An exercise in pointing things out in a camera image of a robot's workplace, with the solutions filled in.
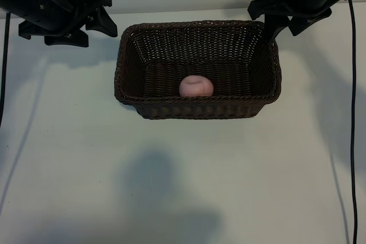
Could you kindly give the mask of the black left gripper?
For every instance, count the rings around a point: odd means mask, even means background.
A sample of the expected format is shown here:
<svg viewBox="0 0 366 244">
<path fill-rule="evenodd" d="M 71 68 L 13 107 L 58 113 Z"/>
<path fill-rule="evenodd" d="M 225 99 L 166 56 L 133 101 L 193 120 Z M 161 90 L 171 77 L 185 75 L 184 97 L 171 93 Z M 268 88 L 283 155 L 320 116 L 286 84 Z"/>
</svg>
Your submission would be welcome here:
<svg viewBox="0 0 366 244">
<path fill-rule="evenodd" d="M 117 37 L 117 25 L 105 8 L 111 0 L 17 0 L 18 35 L 25 39 L 44 37 L 48 46 L 88 47 L 89 37 L 81 30 L 95 30 Z"/>
</svg>

